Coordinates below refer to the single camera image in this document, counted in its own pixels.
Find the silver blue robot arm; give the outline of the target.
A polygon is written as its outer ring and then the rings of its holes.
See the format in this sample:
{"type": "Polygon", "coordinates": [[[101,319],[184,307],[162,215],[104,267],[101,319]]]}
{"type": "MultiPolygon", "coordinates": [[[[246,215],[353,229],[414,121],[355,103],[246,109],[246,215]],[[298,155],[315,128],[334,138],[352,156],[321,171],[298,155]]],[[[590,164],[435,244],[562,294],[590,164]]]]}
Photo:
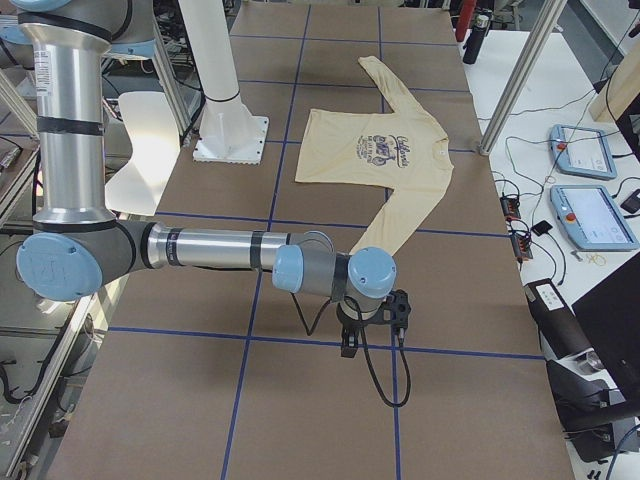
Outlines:
{"type": "Polygon", "coordinates": [[[16,258],[38,295],[76,300],[141,269],[193,266],[259,271],[273,285],[334,305],[341,353],[368,346],[369,325],[396,336],[408,326],[407,294],[384,250],[337,252],[320,232],[193,230],[118,219],[105,203],[101,61],[113,47],[153,39],[149,1],[21,1],[18,23],[33,47],[44,203],[16,258]]]}

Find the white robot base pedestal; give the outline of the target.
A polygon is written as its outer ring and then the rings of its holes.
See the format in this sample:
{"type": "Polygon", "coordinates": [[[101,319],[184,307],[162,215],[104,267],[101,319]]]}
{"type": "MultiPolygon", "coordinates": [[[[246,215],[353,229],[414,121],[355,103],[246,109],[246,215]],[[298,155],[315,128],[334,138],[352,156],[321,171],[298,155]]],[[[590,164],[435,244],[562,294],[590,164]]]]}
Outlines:
{"type": "Polygon", "coordinates": [[[194,159],[260,163],[269,119],[243,103],[223,3],[181,0],[179,7],[205,97],[194,159]]]}

